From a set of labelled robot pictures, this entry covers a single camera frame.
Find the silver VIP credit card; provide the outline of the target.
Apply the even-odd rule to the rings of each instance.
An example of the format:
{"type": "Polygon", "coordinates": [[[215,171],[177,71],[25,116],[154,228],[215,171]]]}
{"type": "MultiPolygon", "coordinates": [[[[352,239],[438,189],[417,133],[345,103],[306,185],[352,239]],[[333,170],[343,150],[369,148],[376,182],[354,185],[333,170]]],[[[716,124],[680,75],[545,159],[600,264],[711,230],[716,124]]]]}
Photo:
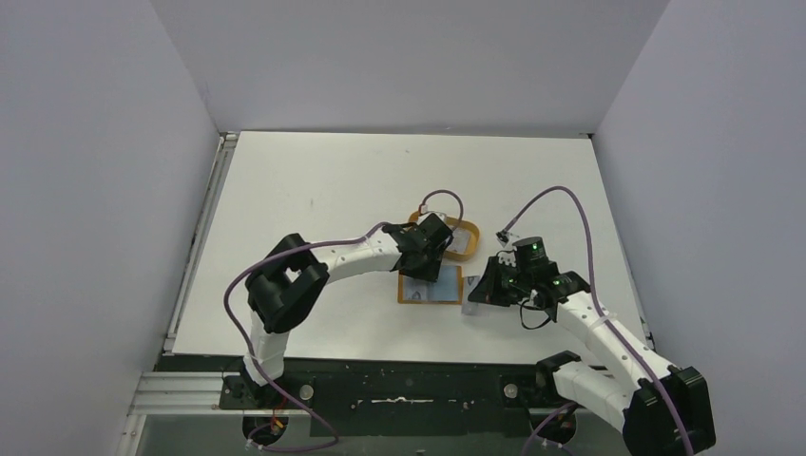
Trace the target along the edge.
{"type": "Polygon", "coordinates": [[[402,300],[406,302],[427,302],[430,299],[432,284],[428,281],[403,276],[402,300]]]}

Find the orange leather card holder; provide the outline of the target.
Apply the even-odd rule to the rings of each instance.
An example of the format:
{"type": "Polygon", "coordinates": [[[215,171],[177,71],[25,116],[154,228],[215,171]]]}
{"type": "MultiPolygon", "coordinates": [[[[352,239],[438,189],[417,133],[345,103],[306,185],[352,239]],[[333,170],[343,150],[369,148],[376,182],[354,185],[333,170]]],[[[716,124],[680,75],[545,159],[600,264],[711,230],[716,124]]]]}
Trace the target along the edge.
{"type": "Polygon", "coordinates": [[[443,265],[439,277],[431,282],[430,299],[427,302],[406,302],[402,300],[403,275],[398,276],[397,302],[400,304],[451,304],[462,302],[464,293],[463,270],[459,265],[443,265]]]}

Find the orange plastic tray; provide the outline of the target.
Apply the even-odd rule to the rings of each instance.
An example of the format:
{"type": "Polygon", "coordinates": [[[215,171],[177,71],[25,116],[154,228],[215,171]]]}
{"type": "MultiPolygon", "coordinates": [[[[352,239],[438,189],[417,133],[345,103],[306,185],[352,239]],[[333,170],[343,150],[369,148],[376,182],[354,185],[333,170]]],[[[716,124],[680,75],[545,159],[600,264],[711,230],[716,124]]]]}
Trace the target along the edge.
{"type": "MultiPolygon", "coordinates": [[[[415,210],[409,215],[408,221],[419,222],[433,213],[434,211],[430,211],[421,214],[418,210],[415,210]]],[[[459,221],[457,218],[442,212],[435,212],[435,214],[452,229],[453,238],[444,253],[444,258],[456,262],[471,260],[475,255],[481,237],[479,227],[471,221],[459,221]]]]}

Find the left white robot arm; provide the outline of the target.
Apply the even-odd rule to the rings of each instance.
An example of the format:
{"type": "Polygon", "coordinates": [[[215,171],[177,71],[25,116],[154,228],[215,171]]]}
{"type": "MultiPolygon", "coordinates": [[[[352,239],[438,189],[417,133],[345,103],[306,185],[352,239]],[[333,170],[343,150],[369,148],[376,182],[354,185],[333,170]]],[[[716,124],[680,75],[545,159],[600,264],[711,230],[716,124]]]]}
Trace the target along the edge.
{"type": "Polygon", "coordinates": [[[308,317],[326,285],[374,272],[434,283],[451,241],[452,228],[436,214],[416,222],[380,222],[353,239],[311,243],[298,233],[284,237],[243,278],[251,310],[250,346],[241,369],[246,398],[259,408],[278,401],[290,331],[308,317]]]}

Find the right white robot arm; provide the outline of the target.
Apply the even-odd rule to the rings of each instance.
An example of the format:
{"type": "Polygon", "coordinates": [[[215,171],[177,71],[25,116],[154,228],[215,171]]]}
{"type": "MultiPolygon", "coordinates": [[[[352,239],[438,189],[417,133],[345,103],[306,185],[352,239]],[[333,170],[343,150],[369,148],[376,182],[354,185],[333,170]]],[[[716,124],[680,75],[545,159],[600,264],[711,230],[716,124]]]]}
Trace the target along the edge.
{"type": "Polygon", "coordinates": [[[536,365],[534,391],[549,406],[574,402],[608,422],[632,455],[697,455],[716,443],[708,385],[632,334],[574,271],[561,272],[540,237],[490,256],[469,300],[545,313],[594,355],[602,370],[562,351],[536,365]]]}

